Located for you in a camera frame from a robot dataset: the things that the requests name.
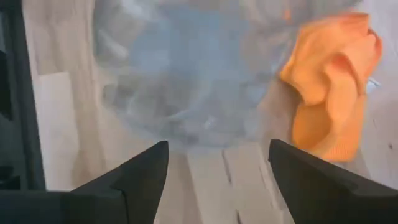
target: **wooden floor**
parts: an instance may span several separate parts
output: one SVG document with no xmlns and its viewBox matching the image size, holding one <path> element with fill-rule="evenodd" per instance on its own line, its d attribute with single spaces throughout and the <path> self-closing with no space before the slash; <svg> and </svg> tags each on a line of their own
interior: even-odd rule
<svg viewBox="0 0 398 224">
<path fill-rule="evenodd" d="M 151 146 L 128 131 L 102 104 L 112 82 L 94 61 L 91 22 L 95 0 L 25 0 L 24 17 L 45 177 L 50 190 L 70 190 Z M 353 162 L 340 164 L 398 189 L 398 1 L 365 0 L 384 42 L 369 96 L 363 140 Z M 297 95 L 274 80 L 259 106 L 260 143 L 208 154 L 172 152 L 158 224 L 292 223 L 275 186 L 267 148 L 289 141 Z"/>
</svg>

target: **plastic bag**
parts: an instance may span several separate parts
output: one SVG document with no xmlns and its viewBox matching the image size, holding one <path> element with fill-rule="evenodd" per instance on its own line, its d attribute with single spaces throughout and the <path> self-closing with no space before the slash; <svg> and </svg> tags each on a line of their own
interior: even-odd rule
<svg viewBox="0 0 398 224">
<path fill-rule="evenodd" d="M 256 107 L 301 24 L 356 0 L 97 0 L 104 101 L 133 130 L 185 145 L 255 139 Z"/>
</svg>

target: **orange towel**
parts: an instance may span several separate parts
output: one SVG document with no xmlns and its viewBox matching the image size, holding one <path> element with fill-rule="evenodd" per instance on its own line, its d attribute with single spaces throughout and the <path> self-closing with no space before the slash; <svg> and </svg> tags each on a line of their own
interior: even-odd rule
<svg viewBox="0 0 398 224">
<path fill-rule="evenodd" d="M 369 15 L 350 12 L 302 27 L 280 78 L 302 96 L 293 142 L 328 161 L 349 161 L 359 147 L 366 82 L 381 58 Z"/>
</svg>

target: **clear plastic bag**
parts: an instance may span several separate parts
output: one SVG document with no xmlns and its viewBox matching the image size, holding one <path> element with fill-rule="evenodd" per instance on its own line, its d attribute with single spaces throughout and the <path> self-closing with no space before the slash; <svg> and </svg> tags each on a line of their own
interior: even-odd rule
<svg viewBox="0 0 398 224">
<path fill-rule="evenodd" d="M 357 0 L 97 0 L 104 101 L 133 130 L 182 144 L 255 139 L 256 107 L 301 24 Z"/>
</svg>

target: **orange cloth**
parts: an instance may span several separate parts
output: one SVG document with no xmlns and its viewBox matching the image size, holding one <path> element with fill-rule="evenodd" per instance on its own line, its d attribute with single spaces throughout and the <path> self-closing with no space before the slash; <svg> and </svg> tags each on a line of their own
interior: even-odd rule
<svg viewBox="0 0 398 224">
<path fill-rule="evenodd" d="M 280 78 L 302 96 L 293 142 L 328 161 L 349 161 L 359 147 L 366 83 L 381 58 L 369 15 L 350 12 L 302 27 Z"/>
</svg>

